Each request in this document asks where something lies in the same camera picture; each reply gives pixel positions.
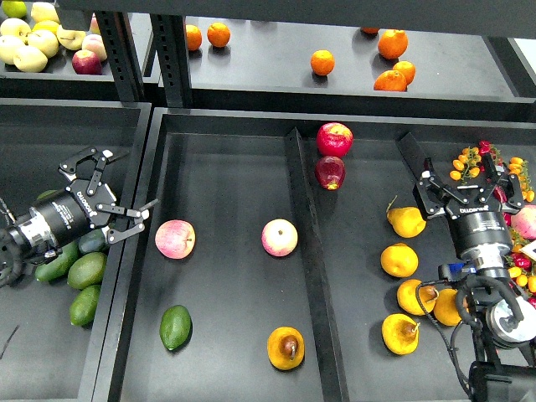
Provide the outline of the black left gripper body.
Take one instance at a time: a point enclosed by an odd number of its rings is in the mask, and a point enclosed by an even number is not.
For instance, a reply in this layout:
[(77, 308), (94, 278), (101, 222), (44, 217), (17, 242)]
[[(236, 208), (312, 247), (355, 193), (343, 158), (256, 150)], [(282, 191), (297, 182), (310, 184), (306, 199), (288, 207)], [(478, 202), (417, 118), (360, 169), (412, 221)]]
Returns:
[(76, 179), (32, 206), (30, 222), (36, 225), (44, 240), (54, 247), (62, 247), (93, 229), (106, 226), (111, 215), (99, 212), (97, 205), (112, 205), (116, 201), (107, 184), (93, 185), (89, 179)]

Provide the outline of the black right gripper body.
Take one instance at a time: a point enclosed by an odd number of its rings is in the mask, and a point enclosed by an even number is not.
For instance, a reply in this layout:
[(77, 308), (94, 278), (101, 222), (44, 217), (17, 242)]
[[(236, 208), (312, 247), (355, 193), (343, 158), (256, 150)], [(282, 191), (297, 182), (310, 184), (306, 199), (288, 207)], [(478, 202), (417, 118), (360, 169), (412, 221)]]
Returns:
[[(508, 201), (501, 204), (493, 194), (500, 186)], [(501, 258), (513, 248), (504, 214), (517, 214), (524, 201), (517, 176), (501, 173), (496, 184), (487, 181), (457, 188), (437, 174), (420, 176), (414, 196), (424, 219), (446, 218), (450, 236), (461, 260)]]

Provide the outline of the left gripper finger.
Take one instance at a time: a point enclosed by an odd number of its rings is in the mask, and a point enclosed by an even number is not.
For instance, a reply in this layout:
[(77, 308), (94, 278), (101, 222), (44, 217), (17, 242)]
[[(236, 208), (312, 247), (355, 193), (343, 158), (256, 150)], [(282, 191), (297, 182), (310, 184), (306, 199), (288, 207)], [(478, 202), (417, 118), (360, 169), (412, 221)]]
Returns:
[[(150, 209), (158, 203), (159, 200), (155, 198), (138, 209), (127, 209), (122, 206), (98, 203), (96, 205), (97, 217), (104, 219), (104, 224), (100, 224), (99, 228), (106, 237), (106, 243), (114, 245), (140, 234), (145, 229), (145, 221), (150, 217)], [(120, 231), (114, 227), (118, 219), (126, 219), (131, 224), (125, 230)]]
[[(93, 197), (97, 189), (102, 185), (101, 179), (106, 166), (114, 160), (114, 153), (110, 150), (99, 151), (96, 147), (87, 147), (77, 152), (74, 156), (65, 159), (59, 164), (59, 172), (70, 182), (80, 181), (83, 184), (85, 194)], [(80, 165), (93, 163), (91, 175), (81, 176), (78, 173)]]

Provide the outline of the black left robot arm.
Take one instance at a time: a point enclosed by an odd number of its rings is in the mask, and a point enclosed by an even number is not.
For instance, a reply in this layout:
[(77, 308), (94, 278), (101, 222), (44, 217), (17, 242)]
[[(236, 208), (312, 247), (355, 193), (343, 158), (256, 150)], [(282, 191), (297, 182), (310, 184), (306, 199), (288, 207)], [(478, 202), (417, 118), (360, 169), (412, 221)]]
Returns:
[(67, 244), (93, 230), (101, 230), (113, 245), (145, 229), (158, 200), (137, 209), (122, 207), (102, 181), (106, 167), (124, 156), (87, 147), (59, 164), (66, 187), (38, 200), (18, 219), (3, 210), (10, 225), (1, 229), (1, 286), (15, 282), (31, 265), (57, 259)]

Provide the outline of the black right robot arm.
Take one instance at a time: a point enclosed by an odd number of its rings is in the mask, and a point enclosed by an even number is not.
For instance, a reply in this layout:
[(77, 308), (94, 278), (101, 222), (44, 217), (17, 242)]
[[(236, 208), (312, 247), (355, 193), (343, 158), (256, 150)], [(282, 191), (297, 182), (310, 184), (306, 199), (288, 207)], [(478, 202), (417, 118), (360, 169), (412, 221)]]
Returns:
[(453, 187), (430, 158), (412, 168), (414, 196), (425, 219), (443, 217), (460, 265), (438, 269), (456, 290), (455, 310), (470, 327), (475, 360), (459, 378), (472, 401), (535, 399), (535, 308), (505, 265), (513, 241), (504, 218), (524, 206), (518, 177), (488, 154), (483, 184)]

